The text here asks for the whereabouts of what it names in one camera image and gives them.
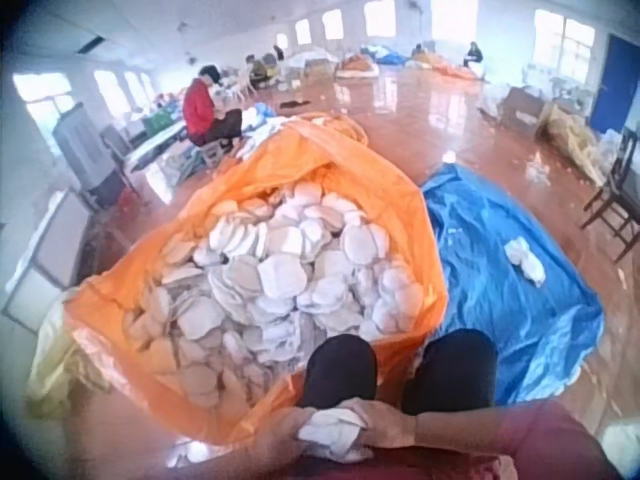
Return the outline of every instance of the stool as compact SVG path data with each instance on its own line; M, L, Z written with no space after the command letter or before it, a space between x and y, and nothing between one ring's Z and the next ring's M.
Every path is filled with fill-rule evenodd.
M200 152L207 167L217 167L222 157L231 151L233 142L227 139L216 140L200 147Z

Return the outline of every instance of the hand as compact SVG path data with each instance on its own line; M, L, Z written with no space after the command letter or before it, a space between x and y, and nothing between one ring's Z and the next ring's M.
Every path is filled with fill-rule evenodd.
M367 424L357 442L377 448L403 448L415 445L416 419L383 402L354 398L340 404Z
M296 460L307 447L297 434L315 413L313 408L285 408L275 412L258 430L249 454L265 471L277 470Z

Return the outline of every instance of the red shirt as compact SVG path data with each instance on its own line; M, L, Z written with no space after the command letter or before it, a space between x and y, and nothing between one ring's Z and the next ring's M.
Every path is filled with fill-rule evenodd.
M209 130L213 124L213 109L207 85L196 78L185 93L182 104L182 116L189 135L200 135Z

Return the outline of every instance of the knee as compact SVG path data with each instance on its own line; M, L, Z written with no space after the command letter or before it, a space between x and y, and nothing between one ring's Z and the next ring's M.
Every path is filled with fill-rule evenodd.
M442 340L445 339L450 346L451 344L457 345L460 351L483 357L498 358L495 344L487 334L480 330L463 328L442 337Z
M328 338L323 344L327 348L336 349L339 351L358 354L372 355L375 357L375 353L371 345L357 335L351 335L349 333L343 333L336 335L335 337Z

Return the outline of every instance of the white wall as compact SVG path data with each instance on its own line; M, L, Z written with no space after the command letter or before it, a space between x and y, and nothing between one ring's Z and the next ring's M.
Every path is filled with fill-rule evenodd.
M295 21L307 18L311 26L314 45L323 47L339 56L357 51L364 43L380 43L408 55L413 46L431 38L431 4L422 0L423 15L409 9L408 2L396 0L395 38L367 37L364 4L367 0L345 0L330 7L314 7L313 2L297 2L298 16L283 25L264 27L245 34L219 39L203 45L196 55L200 64L211 61L218 64L240 65L244 56L255 52L261 45L271 45L276 33L286 33L289 38L289 52L305 47L297 45ZM345 30L342 40L326 40L322 14L327 10L340 8ZM607 39L614 33L635 43L640 42L640 14L626 0L479 0L477 41L485 54L485 68L495 78L512 82L521 80L521 70L532 57L535 28L534 14L543 8L588 24L596 29L592 49L591 65L587 85L597 89L606 59ZM462 57L467 45L439 42L439 51L452 59ZM163 89L185 86L197 72L197 68L182 65L162 68L158 71Z
M627 121L625 126L633 130L640 123L640 81L638 81L638 87L636 88L636 95L633 97L631 108L629 108L629 115L627 115Z
M286 25L269 25L239 35L192 45L189 47L189 52L198 59L195 65L188 65L185 57L184 61L163 66L155 71L160 91L176 92L186 87L204 65L239 68L244 65L247 55L255 54L259 57L265 53L273 53L276 35L286 30Z
M13 74L66 74L74 100L84 103L89 116L98 129L101 129L112 122L113 118L93 77L93 72L98 68L114 71L125 94L131 97L123 76L127 68L122 64L22 55L3 58L0 105L0 220L6 223L6 226L0 236L0 305L5 299L4 285L46 211L52 193L69 186L78 186L64 158L54 157L47 147L40 130L26 109L25 102L15 88Z

